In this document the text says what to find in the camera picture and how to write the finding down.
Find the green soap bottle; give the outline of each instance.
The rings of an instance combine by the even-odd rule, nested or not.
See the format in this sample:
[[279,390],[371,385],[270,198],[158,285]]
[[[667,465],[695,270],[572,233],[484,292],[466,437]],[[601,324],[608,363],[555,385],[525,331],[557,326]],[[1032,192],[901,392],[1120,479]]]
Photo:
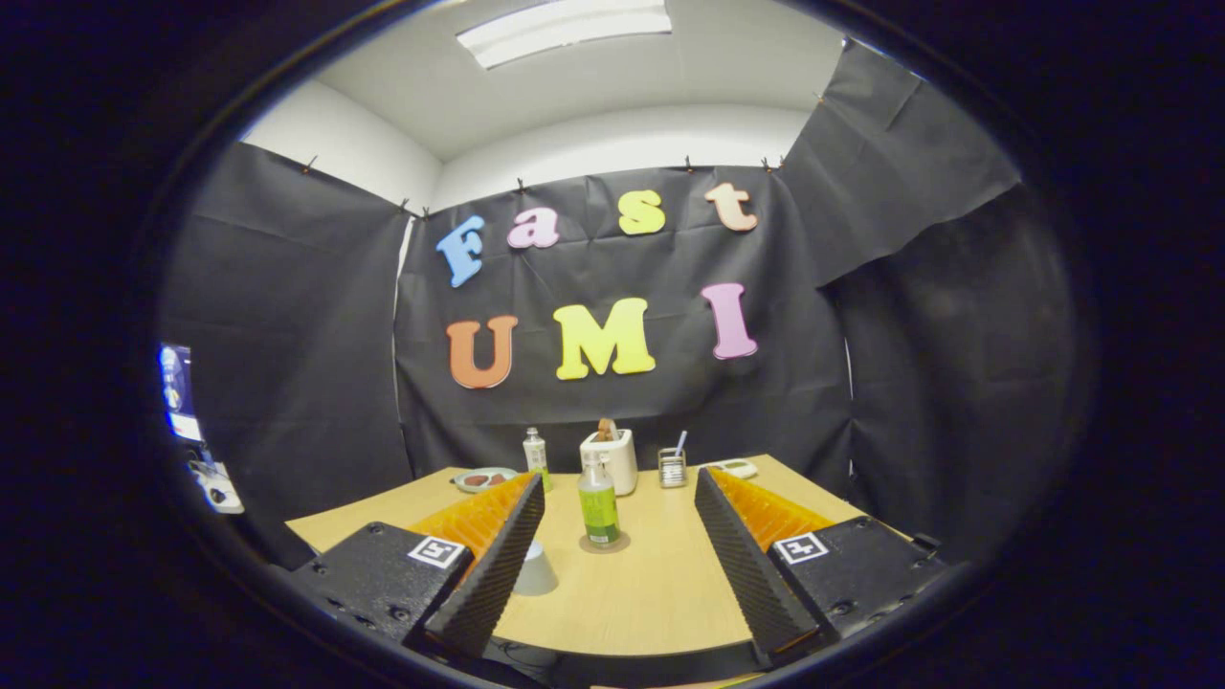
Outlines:
[[597,547],[609,547],[621,537],[616,516],[616,490],[612,477],[604,471],[599,456],[583,457],[583,476],[578,478],[578,500],[583,506],[587,538]]

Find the plate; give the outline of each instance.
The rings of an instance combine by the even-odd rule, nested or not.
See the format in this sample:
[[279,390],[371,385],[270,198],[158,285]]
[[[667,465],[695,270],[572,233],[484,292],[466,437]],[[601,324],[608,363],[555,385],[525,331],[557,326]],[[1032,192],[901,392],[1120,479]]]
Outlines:
[[[519,472],[512,468],[503,468],[503,467],[478,468],[461,473],[459,476],[452,478],[451,483],[454,483],[456,487],[458,487],[461,490],[466,493],[481,493],[489,488],[492,488],[494,485],[501,485],[506,481],[510,481],[518,474]],[[495,476],[501,476],[505,481],[500,481],[497,483],[490,483]],[[475,484],[477,481],[474,477],[483,477],[485,481],[481,481],[479,485],[472,485],[469,483],[466,483],[466,479],[472,479],[472,483]]]
[[709,462],[702,465],[704,467],[719,467],[723,471],[735,476],[736,478],[752,478],[757,476],[757,465],[750,462],[748,460],[723,460],[719,462]]

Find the ceiling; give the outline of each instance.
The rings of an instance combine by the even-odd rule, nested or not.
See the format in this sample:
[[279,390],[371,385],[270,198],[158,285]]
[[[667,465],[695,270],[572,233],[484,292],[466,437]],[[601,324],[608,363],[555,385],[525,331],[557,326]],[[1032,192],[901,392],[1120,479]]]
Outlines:
[[573,118],[652,105],[811,110],[842,33],[773,0],[668,0],[673,33],[610,38],[485,71],[456,34],[540,0],[440,2],[318,75],[447,162]]

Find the black fabric curtain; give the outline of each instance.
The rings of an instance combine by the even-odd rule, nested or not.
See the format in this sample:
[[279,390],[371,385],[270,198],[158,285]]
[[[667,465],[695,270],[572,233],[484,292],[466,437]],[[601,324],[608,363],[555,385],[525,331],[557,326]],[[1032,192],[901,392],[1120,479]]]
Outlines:
[[[758,216],[756,228],[734,232],[720,222],[704,194],[724,183],[750,195],[744,210]],[[659,194],[666,219],[658,232],[621,229],[619,200],[635,190]],[[510,246],[514,218],[537,207],[557,212],[560,239]],[[481,267],[452,287],[436,246],[473,216],[484,219]],[[431,213],[413,228],[396,324],[401,413],[417,470],[521,467],[519,443],[535,425],[551,468],[577,472],[579,443],[606,416],[633,430],[641,468],[687,429],[693,462],[769,452],[839,487],[848,473],[838,450],[849,421],[845,353],[828,299],[812,288],[801,228],[778,177],[740,167],[592,175]],[[758,349],[718,359],[701,291],[729,282],[744,286],[739,303]],[[654,370],[560,380],[555,310],[581,304],[603,325],[626,298],[649,305],[643,329]],[[463,387],[451,375],[447,327],[479,322],[474,360],[486,367],[494,356],[486,324],[503,314],[518,319],[508,376],[491,389]]]
[[191,347],[205,440],[266,538],[412,479],[391,364],[408,219],[246,143],[191,207],[167,271],[164,338]]
[[1061,462],[1080,327],[1056,237],[1017,186],[823,289],[853,374],[861,506],[975,558]]
[[851,499],[987,553],[1063,461],[1079,326],[1051,218],[956,103],[853,42],[786,161],[846,338]]

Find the white cup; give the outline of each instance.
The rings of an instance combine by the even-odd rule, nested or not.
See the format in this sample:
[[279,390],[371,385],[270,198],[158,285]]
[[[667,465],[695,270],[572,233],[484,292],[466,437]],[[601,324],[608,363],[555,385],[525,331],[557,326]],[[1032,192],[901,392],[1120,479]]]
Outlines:
[[543,596],[557,587],[557,575],[544,555],[544,546],[532,539],[528,554],[523,558],[523,569],[514,581],[514,592],[519,596]]

